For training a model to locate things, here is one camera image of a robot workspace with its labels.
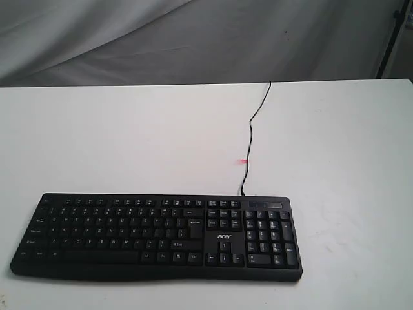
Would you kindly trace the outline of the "grey backdrop cloth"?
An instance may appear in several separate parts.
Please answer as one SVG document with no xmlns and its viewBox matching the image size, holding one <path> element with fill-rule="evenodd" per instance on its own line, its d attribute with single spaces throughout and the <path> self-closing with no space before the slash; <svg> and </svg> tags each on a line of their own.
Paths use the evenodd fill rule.
<svg viewBox="0 0 413 310">
<path fill-rule="evenodd" d="M 4 87 L 373 79 L 405 1 L 2 1 Z"/>
</svg>

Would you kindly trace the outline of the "black tripod stand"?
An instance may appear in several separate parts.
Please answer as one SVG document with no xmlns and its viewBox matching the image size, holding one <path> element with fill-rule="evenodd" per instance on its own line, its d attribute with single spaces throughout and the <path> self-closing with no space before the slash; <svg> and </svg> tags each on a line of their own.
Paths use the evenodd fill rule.
<svg viewBox="0 0 413 310">
<path fill-rule="evenodd" d="M 393 11 L 392 22 L 393 29 L 388 39 L 386 49 L 383 53 L 383 57 L 379 63 L 378 70 L 375 75 L 375 79 L 387 79 L 390 77 L 392 67 L 397 56 L 399 44 L 403 36 L 403 32 L 408 19 L 408 11 L 412 6 L 412 1 L 402 1 L 400 7 Z"/>
</svg>

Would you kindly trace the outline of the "black acer keyboard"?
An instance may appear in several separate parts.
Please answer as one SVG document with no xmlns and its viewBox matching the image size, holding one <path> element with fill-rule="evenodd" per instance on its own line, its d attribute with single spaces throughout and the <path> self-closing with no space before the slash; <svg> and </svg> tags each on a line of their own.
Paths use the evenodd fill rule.
<svg viewBox="0 0 413 310">
<path fill-rule="evenodd" d="M 272 196 L 47 193 L 10 268 L 88 281 L 303 274 L 290 201 Z"/>
</svg>

